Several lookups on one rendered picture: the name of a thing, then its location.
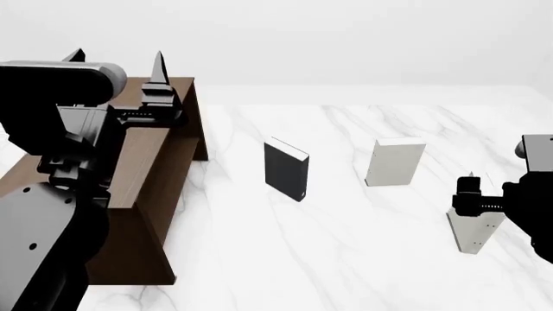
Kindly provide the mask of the black book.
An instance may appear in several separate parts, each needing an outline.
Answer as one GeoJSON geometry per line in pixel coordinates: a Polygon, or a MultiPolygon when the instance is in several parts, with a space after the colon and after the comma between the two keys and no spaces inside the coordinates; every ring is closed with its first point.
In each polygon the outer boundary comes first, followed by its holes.
{"type": "Polygon", "coordinates": [[[271,137],[264,142],[264,180],[294,201],[307,193],[309,154],[271,137]]]}

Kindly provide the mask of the right gripper black grey finger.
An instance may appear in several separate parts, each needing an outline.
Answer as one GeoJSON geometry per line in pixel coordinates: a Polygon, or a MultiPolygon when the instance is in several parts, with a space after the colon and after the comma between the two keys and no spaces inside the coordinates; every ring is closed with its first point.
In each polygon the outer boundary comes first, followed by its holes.
{"type": "MultiPolygon", "coordinates": [[[[457,180],[456,194],[480,195],[480,177],[473,173],[457,180]]],[[[476,255],[498,230],[506,216],[503,213],[485,212],[477,217],[461,216],[454,206],[447,211],[454,241],[461,253],[476,255]]]]}

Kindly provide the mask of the white book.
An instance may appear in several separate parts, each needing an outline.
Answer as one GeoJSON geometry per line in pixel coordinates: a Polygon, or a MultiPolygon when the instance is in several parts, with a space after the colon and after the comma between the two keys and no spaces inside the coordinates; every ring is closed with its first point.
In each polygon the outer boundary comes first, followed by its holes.
{"type": "Polygon", "coordinates": [[[407,186],[425,150],[420,137],[376,139],[365,176],[368,187],[407,186]]]}

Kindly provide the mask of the brown wooden cabinet shelf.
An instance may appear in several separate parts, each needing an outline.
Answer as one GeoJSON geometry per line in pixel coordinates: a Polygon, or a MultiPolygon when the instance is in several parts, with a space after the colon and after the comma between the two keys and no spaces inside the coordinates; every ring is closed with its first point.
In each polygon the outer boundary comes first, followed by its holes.
{"type": "Polygon", "coordinates": [[[194,79],[172,77],[188,123],[131,128],[109,188],[109,235],[86,268],[91,285],[171,285],[163,246],[194,161],[208,159],[194,79]]]}

